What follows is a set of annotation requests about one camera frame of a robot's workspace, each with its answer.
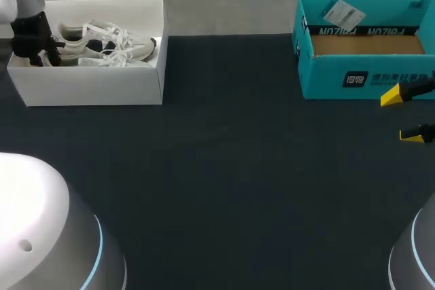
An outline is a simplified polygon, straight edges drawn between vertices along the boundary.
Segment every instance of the white sticker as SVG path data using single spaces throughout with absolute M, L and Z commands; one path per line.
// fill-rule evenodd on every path
M 365 13 L 356 9 L 354 6 L 350 6 L 343 0 L 338 0 L 324 18 L 328 22 L 350 32 L 361 23 L 365 17 Z

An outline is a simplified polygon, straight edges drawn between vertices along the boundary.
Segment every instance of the white shoe box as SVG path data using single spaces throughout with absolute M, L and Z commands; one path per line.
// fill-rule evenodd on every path
M 161 105 L 168 47 L 163 0 L 46 1 L 52 33 L 58 26 L 82 26 L 92 19 L 153 37 L 151 67 L 32 67 L 12 55 L 7 69 L 28 107 L 58 105 Z

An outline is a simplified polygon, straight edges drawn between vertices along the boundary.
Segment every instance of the white sneaker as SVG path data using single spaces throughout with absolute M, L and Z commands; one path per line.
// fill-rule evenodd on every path
M 62 62 L 60 63 L 61 67 L 64 66 L 78 66 L 79 65 L 79 59 L 80 58 L 104 58 L 105 55 L 100 53 L 100 52 L 96 52 L 94 50 L 91 50 L 87 47 L 83 48 L 82 51 L 79 52 L 68 52 L 67 50 L 61 50 L 62 53 L 60 55 L 60 59 L 62 60 Z M 47 52 L 44 52 L 43 56 L 42 56 L 42 63 L 44 65 L 44 67 L 51 67 L 52 64 L 50 62 L 50 60 L 48 59 L 48 55 Z
M 132 60 L 131 51 L 114 50 L 103 58 L 79 58 L 81 67 L 151 67 L 144 61 Z
M 80 27 L 61 24 L 59 31 L 63 36 L 62 41 L 65 42 L 65 51 L 67 52 L 81 52 L 89 41 L 94 40 L 100 41 L 100 43 L 94 42 L 93 50 L 102 52 L 111 41 L 118 50 L 131 49 L 135 60 L 144 60 L 154 52 L 157 45 L 153 38 L 140 37 L 115 24 L 97 22 L 96 20 Z

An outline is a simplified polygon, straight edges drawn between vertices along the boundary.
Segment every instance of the box logo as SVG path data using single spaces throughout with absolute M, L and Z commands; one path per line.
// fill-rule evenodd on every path
M 300 46 L 299 40 L 296 41 L 296 64 L 299 65 L 299 57 L 300 57 Z
M 307 23 L 307 19 L 305 18 L 305 16 L 302 16 L 302 30 L 304 31 L 304 35 L 305 35 L 305 31 L 308 28 L 308 23 Z
M 344 88 L 362 88 L 367 80 L 367 71 L 348 71 L 343 81 Z

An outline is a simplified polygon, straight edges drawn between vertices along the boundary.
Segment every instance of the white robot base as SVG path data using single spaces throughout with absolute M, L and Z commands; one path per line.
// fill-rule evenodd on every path
M 125 290 L 115 240 L 45 162 L 0 153 L 0 225 L 0 290 Z

